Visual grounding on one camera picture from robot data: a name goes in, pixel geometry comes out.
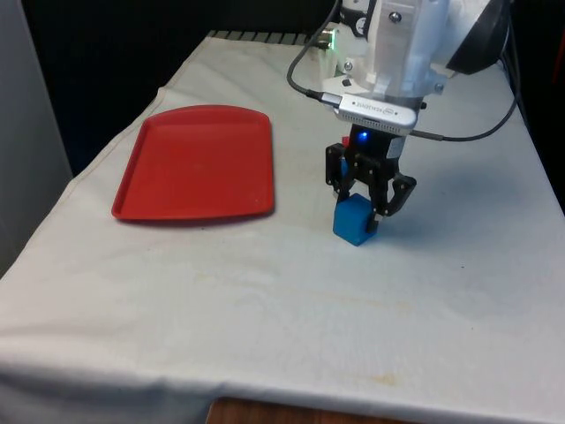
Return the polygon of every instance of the black wire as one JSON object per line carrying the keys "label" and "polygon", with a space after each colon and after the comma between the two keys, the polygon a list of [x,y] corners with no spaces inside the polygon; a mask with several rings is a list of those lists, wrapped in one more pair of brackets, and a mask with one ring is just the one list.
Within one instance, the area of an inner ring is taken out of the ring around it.
{"label": "black wire", "polygon": [[[294,81],[293,74],[294,74],[294,71],[295,71],[297,65],[304,58],[306,52],[317,42],[321,33],[324,31],[324,29],[326,29],[329,22],[331,22],[332,18],[337,13],[337,9],[339,8],[340,2],[341,2],[340,0],[335,0],[334,6],[332,7],[331,11],[329,12],[328,16],[326,17],[326,20],[316,30],[316,32],[312,35],[312,37],[310,37],[310,40],[308,40],[308,42],[302,48],[300,53],[298,53],[298,56],[296,56],[295,59],[292,61],[292,63],[289,66],[289,70],[286,74],[286,80],[288,81],[289,85],[292,88],[294,88],[300,94],[306,95],[307,97],[311,97],[313,99],[320,100],[323,93],[300,86],[298,83],[296,83]],[[520,100],[522,98],[522,91],[521,91],[522,90],[522,83],[521,83],[521,75],[520,75],[520,63],[519,63],[519,60],[518,60],[518,48],[516,46],[516,35],[514,33],[514,27],[512,25],[512,18],[510,18],[510,23],[509,23],[509,26],[508,26],[508,35],[509,35],[510,47],[512,48],[512,57],[514,58],[514,61],[513,61],[514,63],[511,64],[511,61],[508,58],[508,56],[509,56],[508,52],[505,52],[501,55],[501,61],[504,64],[504,66],[506,67],[506,70],[507,70],[508,74],[510,75],[510,77],[514,80],[515,95],[514,95],[514,101],[512,102],[510,109],[508,110],[508,113],[504,116],[504,118],[497,125],[495,125],[493,128],[491,128],[490,130],[483,132],[481,134],[472,135],[471,137],[449,137],[449,136],[446,136],[446,135],[440,135],[440,134],[436,134],[436,133],[433,133],[433,132],[423,132],[423,131],[419,131],[419,130],[413,130],[411,132],[411,136],[419,137],[421,139],[429,139],[429,140],[437,140],[437,141],[451,141],[451,142],[466,142],[466,141],[482,140],[482,139],[485,139],[486,137],[490,137],[494,133],[498,132],[510,120],[510,118],[514,114],[514,111],[516,110],[516,106],[518,105],[518,103],[520,102]]]}
{"label": "black wire", "polygon": [[297,84],[294,81],[294,79],[292,78],[292,75],[294,74],[294,70],[296,69],[298,63],[305,56],[308,49],[310,49],[318,41],[318,38],[320,37],[321,33],[324,31],[324,29],[326,29],[326,27],[331,22],[334,15],[337,13],[340,2],[341,2],[341,0],[335,0],[334,7],[332,7],[332,10],[328,14],[328,17],[326,18],[324,23],[321,24],[320,28],[318,28],[316,30],[316,32],[312,35],[312,37],[310,37],[310,40],[308,40],[308,42],[302,48],[300,53],[298,53],[298,56],[296,56],[296,58],[292,61],[292,63],[289,66],[289,71],[286,74],[286,80],[289,82],[289,85],[292,88],[294,88],[299,93],[306,95],[308,97],[314,98],[314,99],[320,99],[323,93],[300,86],[299,84]]}
{"label": "black wire", "polygon": [[451,141],[451,142],[466,142],[466,141],[475,141],[475,140],[482,140],[486,137],[490,137],[497,131],[499,131],[512,117],[514,111],[516,110],[516,106],[520,102],[522,98],[522,82],[521,82],[521,74],[520,74],[520,63],[518,60],[518,48],[516,45],[516,35],[514,33],[514,27],[512,25],[512,20],[510,20],[510,24],[508,27],[508,35],[510,40],[510,47],[512,48],[512,57],[514,58],[514,63],[511,64],[509,60],[508,52],[505,52],[501,56],[501,61],[506,67],[508,74],[514,80],[514,101],[508,110],[508,113],[504,116],[504,118],[493,128],[490,130],[483,132],[481,134],[473,135],[471,137],[448,137],[445,135],[434,134],[432,132],[422,132],[418,130],[414,130],[411,132],[411,135],[414,137],[419,137],[421,139],[429,139],[429,140],[437,140],[437,141]]}

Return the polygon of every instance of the table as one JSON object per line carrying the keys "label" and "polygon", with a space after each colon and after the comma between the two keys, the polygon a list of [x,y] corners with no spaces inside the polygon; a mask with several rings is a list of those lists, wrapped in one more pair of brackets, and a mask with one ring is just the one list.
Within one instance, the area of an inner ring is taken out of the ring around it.
{"label": "table", "polygon": [[[409,140],[401,169],[418,187],[355,248],[332,234],[324,184],[324,149],[348,126],[287,87],[298,49],[206,39],[69,184],[0,283],[2,419],[199,422],[233,397],[565,422],[565,222],[519,114],[488,140]],[[319,83],[315,52],[297,80]],[[511,99],[497,66],[456,77],[419,128],[477,133]],[[142,121],[211,102],[271,117],[276,212],[206,227],[115,221]]]}
{"label": "table", "polygon": [[210,406],[206,424],[409,424],[396,420],[329,413],[315,409],[219,399]]}

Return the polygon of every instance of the red plastic tray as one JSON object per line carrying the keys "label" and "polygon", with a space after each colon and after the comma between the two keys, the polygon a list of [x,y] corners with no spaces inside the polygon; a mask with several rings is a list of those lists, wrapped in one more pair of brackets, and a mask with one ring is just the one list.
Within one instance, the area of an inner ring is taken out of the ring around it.
{"label": "red plastic tray", "polygon": [[260,215],[273,210],[274,191],[268,117],[195,106],[143,123],[112,215],[144,221]]}

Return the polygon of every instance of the black background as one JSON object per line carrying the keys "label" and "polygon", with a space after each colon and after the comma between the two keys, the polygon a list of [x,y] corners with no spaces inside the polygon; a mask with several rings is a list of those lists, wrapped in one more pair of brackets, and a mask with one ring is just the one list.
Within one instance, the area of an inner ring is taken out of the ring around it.
{"label": "black background", "polygon": [[[333,0],[24,0],[29,26],[72,170],[98,152],[153,100],[212,29],[312,32]],[[516,0],[525,113],[563,202],[565,69],[552,82],[565,2]]]}

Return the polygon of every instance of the blue cube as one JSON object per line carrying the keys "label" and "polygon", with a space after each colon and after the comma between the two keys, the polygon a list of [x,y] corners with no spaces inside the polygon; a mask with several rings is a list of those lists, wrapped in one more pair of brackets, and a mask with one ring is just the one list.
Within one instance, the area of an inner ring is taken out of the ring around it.
{"label": "blue cube", "polygon": [[366,231],[372,211],[371,201],[360,194],[353,194],[338,203],[334,213],[334,234],[354,246],[361,246],[377,233]]}

